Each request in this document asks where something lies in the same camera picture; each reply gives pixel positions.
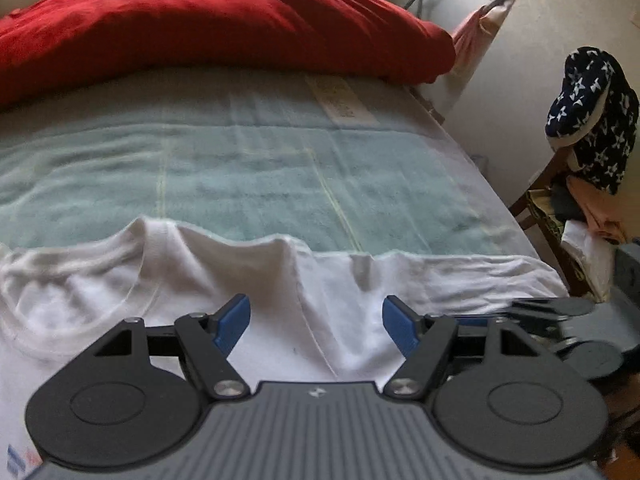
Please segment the white printed t-shirt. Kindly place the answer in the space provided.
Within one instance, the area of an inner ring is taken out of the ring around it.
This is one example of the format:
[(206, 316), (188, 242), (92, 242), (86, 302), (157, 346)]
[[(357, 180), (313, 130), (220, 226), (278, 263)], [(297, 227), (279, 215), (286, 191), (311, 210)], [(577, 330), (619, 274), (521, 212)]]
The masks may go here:
[(488, 313), (513, 299), (562, 297), (529, 256), (314, 252), (288, 235), (232, 242), (185, 223), (139, 218), (105, 240), (1, 255), (1, 474), (40, 462), (24, 424), (32, 394), (124, 318), (169, 325), (250, 298), (231, 364), (251, 385), (386, 382), (400, 354), (382, 325), (394, 295), (428, 314)]

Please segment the peach and white clothes pile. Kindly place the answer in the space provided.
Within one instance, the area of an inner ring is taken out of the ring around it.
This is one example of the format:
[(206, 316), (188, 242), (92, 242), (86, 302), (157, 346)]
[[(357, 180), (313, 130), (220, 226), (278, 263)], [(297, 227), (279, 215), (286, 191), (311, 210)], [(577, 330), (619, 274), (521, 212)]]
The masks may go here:
[(565, 222), (561, 247), (577, 262), (593, 296), (608, 300), (615, 248), (629, 240), (616, 197), (575, 176), (566, 185), (585, 219)]

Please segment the wooden chair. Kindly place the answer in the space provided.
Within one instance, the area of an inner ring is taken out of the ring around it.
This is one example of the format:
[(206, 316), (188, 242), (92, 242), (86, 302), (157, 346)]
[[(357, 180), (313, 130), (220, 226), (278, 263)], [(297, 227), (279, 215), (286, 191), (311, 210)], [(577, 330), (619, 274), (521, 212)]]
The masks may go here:
[(533, 226), (541, 230), (559, 263), (568, 291), (572, 296), (581, 297), (591, 294), (591, 287), (576, 260), (561, 246), (566, 222), (586, 220), (578, 203), (568, 192), (566, 178), (570, 174), (569, 158), (569, 148), (557, 150), (541, 174), (509, 210), (514, 218), (521, 218), (518, 224), (524, 231)]

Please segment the light green bed sheet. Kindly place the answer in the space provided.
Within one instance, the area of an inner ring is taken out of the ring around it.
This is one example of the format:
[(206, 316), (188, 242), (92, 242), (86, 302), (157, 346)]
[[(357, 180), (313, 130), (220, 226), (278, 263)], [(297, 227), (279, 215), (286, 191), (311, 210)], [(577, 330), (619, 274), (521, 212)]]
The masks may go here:
[(160, 70), (2, 113), (6, 246), (99, 240), (141, 216), (316, 252), (535, 252), (426, 106), (376, 80)]

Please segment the navy star patterned garment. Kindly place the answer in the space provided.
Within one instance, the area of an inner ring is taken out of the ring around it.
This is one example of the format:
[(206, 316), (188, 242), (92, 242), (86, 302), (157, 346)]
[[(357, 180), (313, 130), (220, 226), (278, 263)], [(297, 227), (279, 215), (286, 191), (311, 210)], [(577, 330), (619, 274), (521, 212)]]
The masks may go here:
[(580, 47), (566, 58), (544, 133), (553, 151), (568, 151), (573, 174), (615, 195), (636, 144), (638, 120), (637, 93), (613, 55)]

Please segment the red duvet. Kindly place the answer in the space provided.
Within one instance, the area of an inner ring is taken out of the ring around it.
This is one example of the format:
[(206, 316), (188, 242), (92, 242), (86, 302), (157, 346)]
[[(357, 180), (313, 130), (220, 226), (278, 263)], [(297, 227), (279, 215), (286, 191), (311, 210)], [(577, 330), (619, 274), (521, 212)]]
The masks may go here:
[(226, 66), (430, 84), (454, 40), (386, 0), (40, 0), (1, 21), (1, 104), (139, 70)]

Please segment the pink cloth by wall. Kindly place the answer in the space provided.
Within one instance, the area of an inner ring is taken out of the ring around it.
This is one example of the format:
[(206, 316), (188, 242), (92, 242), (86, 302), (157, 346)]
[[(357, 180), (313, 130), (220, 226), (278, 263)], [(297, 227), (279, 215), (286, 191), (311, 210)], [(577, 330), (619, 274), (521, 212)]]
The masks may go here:
[(454, 73), (464, 74), (478, 62), (497, 36), (515, 0), (488, 0), (471, 13), (454, 31), (456, 62)]

